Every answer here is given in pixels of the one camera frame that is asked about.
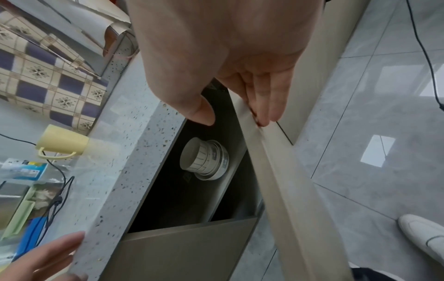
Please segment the floor tile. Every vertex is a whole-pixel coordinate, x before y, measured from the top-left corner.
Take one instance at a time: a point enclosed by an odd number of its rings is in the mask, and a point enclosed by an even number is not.
[[[341,58],[294,146],[309,176],[315,171],[365,67],[366,57]]]
[[[406,281],[441,280],[444,269],[411,245],[394,220],[323,187],[316,188],[341,234],[352,263],[384,270]],[[263,281],[284,281],[278,252]]]
[[[275,250],[270,224],[264,212],[230,281],[261,281]]]
[[[419,38],[426,50],[444,49],[444,1],[410,0]],[[375,55],[420,51],[405,0],[396,7]]]
[[[444,51],[430,57],[440,86]],[[393,219],[444,225],[443,125],[423,54],[374,56],[313,181]]]
[[[342,57],[371,56],[400,0],[372,0],[345,48]]]

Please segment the cabinet door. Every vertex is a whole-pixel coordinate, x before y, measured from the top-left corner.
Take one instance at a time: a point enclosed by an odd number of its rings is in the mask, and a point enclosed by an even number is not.
[[[104,281],[227,281],[257,218],[127,234]]]
[[[259,128],[230,92],[244,134],[286,281],[352,281],[333,221],[291,143],[276,123]]]

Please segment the speckled countertop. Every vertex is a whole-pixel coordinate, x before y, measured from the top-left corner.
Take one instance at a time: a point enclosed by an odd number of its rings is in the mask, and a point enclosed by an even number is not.
[[[100,277],[183,122],[148,88],[138,54],[91,131],[66,205],[43,240],[86,231],[70,272]]]

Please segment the fingernail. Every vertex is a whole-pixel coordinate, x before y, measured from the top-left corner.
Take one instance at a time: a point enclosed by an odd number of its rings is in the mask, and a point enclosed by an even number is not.
[[[79,278],[81,281],[87,281],[88,280],[88,274],[82,273],[79,275]]]

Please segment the person's hand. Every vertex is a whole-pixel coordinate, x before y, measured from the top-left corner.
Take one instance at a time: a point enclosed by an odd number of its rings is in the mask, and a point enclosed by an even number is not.
[[[73,261],[72,253],[85,238],[84,232],[60,237],[37,247],[11,263],[2,273],[0,281],[45,281]],[[62,274],[54,281],[86,281],[88,276]]]
[[[294,66],[324,0],[130,0],[153,93],[186,118],[211,125],[201,91],[213,77],[266,126],[282,116]]]

